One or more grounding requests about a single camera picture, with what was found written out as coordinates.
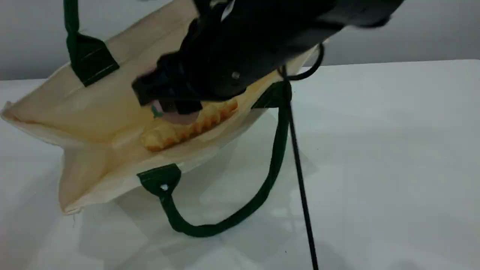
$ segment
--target pastry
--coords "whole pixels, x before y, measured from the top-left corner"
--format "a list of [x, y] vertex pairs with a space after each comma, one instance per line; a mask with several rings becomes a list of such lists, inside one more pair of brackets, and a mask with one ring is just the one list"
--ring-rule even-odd
[[235, 98], [225, 102], [203, 102], [197, 120], [189, 125], [171, 124], [155, 118], [140, 135], [142, 145], [151, 152], [159, 152], [194, 136], [204, 133], [228, 119], [237, 110]]

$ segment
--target beige canvas bag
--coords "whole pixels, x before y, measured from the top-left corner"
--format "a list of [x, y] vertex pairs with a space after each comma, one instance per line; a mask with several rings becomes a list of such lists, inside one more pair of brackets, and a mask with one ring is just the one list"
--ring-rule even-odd
[[[64, 9], [71, 63], [18, 102], [7, 103], [1, 112], [15, 127], [64, 149], [58, 188], [61, 210], [75, 213], [142, 185], [160, 197], [172, 227], [192, 236], [222, 232], [253, 213], [266, 199], [285, 151], [285, 99], [281, 91], [271, 87], [280, 76], [271, 73], [249, 86], [237, 97], [238, 111], [217, 127], [152, 153], [141, 145], [139, 135], [153, 120], [153, 113], [140, 107], [131, 82], [155, 67], [160, 55], [179, 48], [189, 23], [197, 16], [194, 4], [174, 0], [105, 43], [78, 33], [77, 0], [65, 0]], [[291, 60], [289, 71], [298, 71], [309, 54]], [[262, 108], [271, 107], [279, 107], [279, 124], [269, 175], [260, 192], [219, 224], [188, 224], [171, 199], [181, 174], [206, 162], [246, 131], [262, 114]]]

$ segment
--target white table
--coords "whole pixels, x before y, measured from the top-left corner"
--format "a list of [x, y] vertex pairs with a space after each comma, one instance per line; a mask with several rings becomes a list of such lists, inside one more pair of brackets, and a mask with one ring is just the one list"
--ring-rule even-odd
[[[40, 83], [1, 82], [0, 101]], [[293, 87], [321, 269], [480, 269], [480, 61], [322, 67]], [[243, 205], [266, 175], [275, 125], [267, 113], [183, 177], [181, 213], [215, 221]], [[2, 121], [0, 131], [2, 269], [311, 269], [290, 147], [259, 211], [192, 239], [141, 188], [62, 216], [61, 149]]]

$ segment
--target bag handle loop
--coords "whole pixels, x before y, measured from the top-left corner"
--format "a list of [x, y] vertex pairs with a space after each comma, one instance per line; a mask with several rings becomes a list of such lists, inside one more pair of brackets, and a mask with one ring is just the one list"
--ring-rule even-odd
[[244, 221], [252, 215], [267, 199], [278, 177], [282, 166], [283, 157], [288, 137], [288, 118], [285, 98], [283, 97], [284, 82], [275, 83], [258, 99], [253, 108], [278, 107], [278, 124], [270, 159], [268, 175], [257, 194], [240, 210], [217, 224], [205, 224], [194, 226], [188, 223], [179, 213], [172, 198], [172, 193], [181, 178], [181, 171], [176, 164], [154, 168], [137, 176], [142, 186], [155, 196], [160, 198], [168, 221], [172, 228], [193, 237], [209, 237], [222, 233]]
[[78, 33], [78, 0], [63, 0], [63, 16], [71, 66], [85, 87], [120, 68], [103, 41]]

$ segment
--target black wire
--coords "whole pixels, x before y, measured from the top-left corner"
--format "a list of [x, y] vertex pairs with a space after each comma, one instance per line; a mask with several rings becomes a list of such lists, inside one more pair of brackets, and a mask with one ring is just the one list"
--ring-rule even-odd
[[[287, 84], [290, 84], [290, 80], [302, 80], [305, 79], [309, 76], [311, 76], [315, 71], [320, 67], [322, 64], [322, 60], [324, 57], [324, 52], [325, 48], [323, 44], [319, 45], [319, 54], [317, 61], [315, 64], [306, 72], [299, 74], [299, 75], [294, 75], [294, 76], [288, 76], [287, 75], [287, 67], [283, 65], [278, 72], [282, 76], [284, 82], [286, 82], [284, 88], [283, 88], [283, 94], [285, 96], [286, 100], [290, 100], [290, 93], [289, 93], [289, 88]], [[305, 184], [303, 181], [303, 172], [301, 169], [301, 162], [300, 162], [300, 153], [299, 153], [299, 146], [298, 146], [298, 141], [297, 141], [297, 133], [295, 131], [295, 124], [293, 122], [293, 111], [292, 111], [292, 105], [291, 102], [287, 102], [287, 116], [288, 116], [288, 122], [290, 124], [290, 134], [292, 137], [292, 145], [293, 145], [293, 156], [295, 158], [295, 168], [297, 169], [297, 178], [299, 181], [299, 190], [300, 190], [300, 198], [301, 198], [301, 205], [303, 209], [303, 217], [305, 218], [305, 227], [307, 230], [307, 237], [308, 237], [308, 245], [310, 248], [310, 257], [312, 259], [312, 267], [313, 270], [318, 270], [318, 260], [317, 260], [317, 252], [315, 250], [315, 240], [313, 238], [313, 231], [312, 231], [312, 223], [310, 221], [310, 213], [308, 211], [308, 203], [307, 203], [307, 195], [305, 193]]]
[[[299, 81], [312, 76], [315, 73], [315, 71], [317, 71], [317, 69], [322, 65], [322, 61], [324, 60], [324, 55], [325, 55], [325, 46], [322, 43], [320, 43], [318, 45], [318, 57], [317, 57], [317, 60], [315, 60], [315, 63], [313, 64], [313, 66], [309, 70], [305, 71], [304, 73], [287, 76], [287, 78], [290, 81]], [[277, 71], [283, 77], [282, 71], [280, 69], [278, 69]]]

